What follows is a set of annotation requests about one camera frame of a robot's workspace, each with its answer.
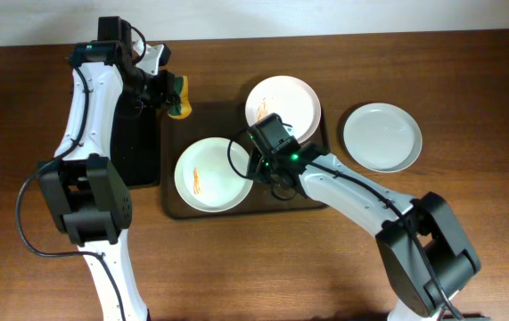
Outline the yellow green sponge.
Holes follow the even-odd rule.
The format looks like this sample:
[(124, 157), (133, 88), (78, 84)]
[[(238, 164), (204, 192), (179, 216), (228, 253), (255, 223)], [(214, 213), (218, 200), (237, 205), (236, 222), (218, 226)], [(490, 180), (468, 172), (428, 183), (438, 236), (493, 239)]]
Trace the yellow green sponge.
[(189, 83), (187, 76), (174, 78), (173, 95), (168, 102), (168, 115), (171, 119), (185, 119), (192, 113), (189, 101)]

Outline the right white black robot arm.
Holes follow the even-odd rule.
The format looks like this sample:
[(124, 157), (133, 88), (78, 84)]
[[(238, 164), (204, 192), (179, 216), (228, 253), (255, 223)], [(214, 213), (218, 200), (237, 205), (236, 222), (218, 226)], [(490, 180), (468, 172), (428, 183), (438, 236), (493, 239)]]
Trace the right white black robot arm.
[(436, 193), (397, 193), (344, 166), (314, 144), (257, 143), (252, 178), (324, 203), (374, 237), (398, 303), (390, 320), (435, 320), (480, 271), (480, 260), (449, 204)]

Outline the grey plate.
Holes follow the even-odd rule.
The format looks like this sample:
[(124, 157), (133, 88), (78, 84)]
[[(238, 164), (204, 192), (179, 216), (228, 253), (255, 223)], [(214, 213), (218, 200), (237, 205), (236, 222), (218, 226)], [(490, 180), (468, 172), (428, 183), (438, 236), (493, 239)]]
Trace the grey plate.
[(415, 119), (389, 103), (357, 107), (341, 129), (348, 154), (359, 165), (376, 172), (407, 169), (423, 148), (423, 135)]

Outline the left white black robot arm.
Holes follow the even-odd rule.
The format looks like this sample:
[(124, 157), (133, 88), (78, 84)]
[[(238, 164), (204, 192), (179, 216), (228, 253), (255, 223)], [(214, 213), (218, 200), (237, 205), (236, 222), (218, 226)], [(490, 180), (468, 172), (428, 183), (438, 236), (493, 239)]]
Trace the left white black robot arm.
[(128, 254), (133, 206), (111, 162), (120, 100), (175, 118), (190, 115), (188, 79), (164, 70), (165, 45), (130, 50), (118, 40), (79, 43), (70, 55), (74, 91), (68, 124), (53, 160), (37, 172), (56, 228), (77, 245), (107, 320), (148, 320)]

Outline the pale green plate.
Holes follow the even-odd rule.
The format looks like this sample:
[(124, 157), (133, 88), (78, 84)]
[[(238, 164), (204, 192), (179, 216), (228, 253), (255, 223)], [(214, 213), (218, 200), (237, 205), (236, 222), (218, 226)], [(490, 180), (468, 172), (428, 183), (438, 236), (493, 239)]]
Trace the pale green plate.
[(253, 181), (244, 177), (250, 155), (237, 143), (209, 137), (187, 147), (174, 170), (179, 196), (192, 208), (216, 213), (239, 205)]

